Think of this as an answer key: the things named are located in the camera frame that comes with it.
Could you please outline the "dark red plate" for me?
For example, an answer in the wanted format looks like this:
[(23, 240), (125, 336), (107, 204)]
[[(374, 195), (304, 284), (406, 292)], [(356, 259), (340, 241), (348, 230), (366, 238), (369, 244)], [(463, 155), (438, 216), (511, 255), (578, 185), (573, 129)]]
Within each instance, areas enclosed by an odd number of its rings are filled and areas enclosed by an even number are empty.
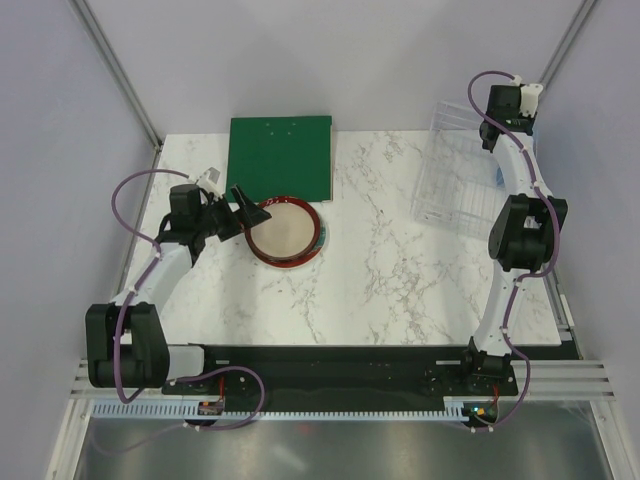
[(259, 203), (272, 218), (245, 232), (249, 249), (277, 260), (307, 254), (316, 244), (322, 220), (314, 207), (291, 196), (277, 196)]
[(277, 260), (277, 259), (265, 256), (260, 252), (255, 253), (255, 256), (258, 259), (260, 259), (262, 262), (272, 267), (280, 268), (280, 269), (288, 269), (288, 268), (296, 268), (310, 262), (321, 252), (321, 250), (322, 250), (321, 247), (315, 248), (310, 252), (308, 252), (307, 254), (296, 257), (292, 260)]

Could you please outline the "dark red plate front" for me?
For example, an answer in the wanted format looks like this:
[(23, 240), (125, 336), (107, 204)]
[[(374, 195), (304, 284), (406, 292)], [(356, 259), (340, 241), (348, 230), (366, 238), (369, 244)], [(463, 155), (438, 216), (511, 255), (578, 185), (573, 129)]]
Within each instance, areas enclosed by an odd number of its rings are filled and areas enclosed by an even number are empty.
[(292, 260), (277, 260), (277, 259), (265, 256), (260, 252), (255, 253), (255, 256), (258, 259), (260, 259), (262, 262), (272, 267), (280, 268), (280, 269), (288, 269), (288, 268), (296, 268), (310, 262), (321, 252), (321, 250), (322, 250), (321, 247), (315, 248), (310, 252), (308, 252), (307, 254), (296, 257)]

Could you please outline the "red and teal floral plate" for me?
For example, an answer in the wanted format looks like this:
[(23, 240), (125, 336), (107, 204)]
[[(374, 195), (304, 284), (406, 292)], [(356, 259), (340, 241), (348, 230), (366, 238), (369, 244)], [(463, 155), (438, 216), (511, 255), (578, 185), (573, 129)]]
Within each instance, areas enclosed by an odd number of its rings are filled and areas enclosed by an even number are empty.
[(321, 247), (322, 250), (323, 250), (325, 244), (327, 243), (327, 238), (328, 238), (327, 226), (325, 224), (322, 224), (318, 240), (317, 240), (316, 244), (314, 245), (314, 247), (311, 250), (313, 250), (315, 248), (318, 248), (318, 247)]

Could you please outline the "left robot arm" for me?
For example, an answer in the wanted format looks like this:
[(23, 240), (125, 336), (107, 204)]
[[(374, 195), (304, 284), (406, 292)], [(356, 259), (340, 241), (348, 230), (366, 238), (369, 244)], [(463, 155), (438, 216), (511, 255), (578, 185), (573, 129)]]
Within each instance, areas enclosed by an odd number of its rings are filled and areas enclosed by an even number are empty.
[(169, 378), (170, 350), (161, 312), (212, 237), (224, 242), (271, 219), (238, 186), (232, 210), (224, 195), (194, 184), (170, 190), (170, 211), (152, 239), (152, 254), (138, 279), (85, 315), (90, 383), (97, 388), (159, 388)]

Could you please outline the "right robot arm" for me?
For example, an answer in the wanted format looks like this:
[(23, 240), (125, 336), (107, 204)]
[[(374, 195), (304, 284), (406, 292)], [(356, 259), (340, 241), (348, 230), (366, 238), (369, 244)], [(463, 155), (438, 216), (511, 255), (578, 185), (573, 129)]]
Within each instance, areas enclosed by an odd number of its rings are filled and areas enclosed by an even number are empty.
[(542, 91), (541, 84), (517, 79), (494, 85), (482, 115), (482, 148), (495, 158), (507, 197), (488, 239), (494, 261), (489, 298), (457, 371), (460, 386), (473, 394), (512, 377), (510, 334), (521, 295), (533, 279), (553, 269), (568, 213), (567, 202), (553, 196), (535, 159), (533, 126)]

